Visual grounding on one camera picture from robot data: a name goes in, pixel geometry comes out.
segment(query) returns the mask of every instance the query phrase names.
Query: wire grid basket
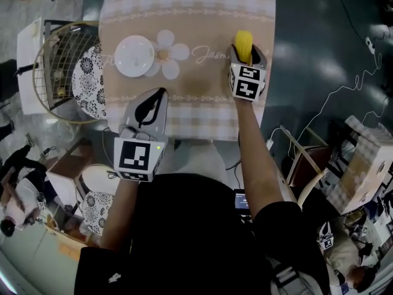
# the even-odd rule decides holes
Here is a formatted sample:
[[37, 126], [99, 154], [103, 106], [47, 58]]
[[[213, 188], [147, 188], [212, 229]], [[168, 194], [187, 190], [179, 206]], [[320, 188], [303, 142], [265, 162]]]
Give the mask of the wire grid basket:
[[[45, 21], [44, 43], [34, 62], [33, 85], [44, 108], [56, 118], [75, 124], [97, 121], [77, 105], [72, 94], [72, 74], [84, 53], [98, 44], [98, 22]], [[70, 116], [70, 109], [75, 108], [80, 112]]]

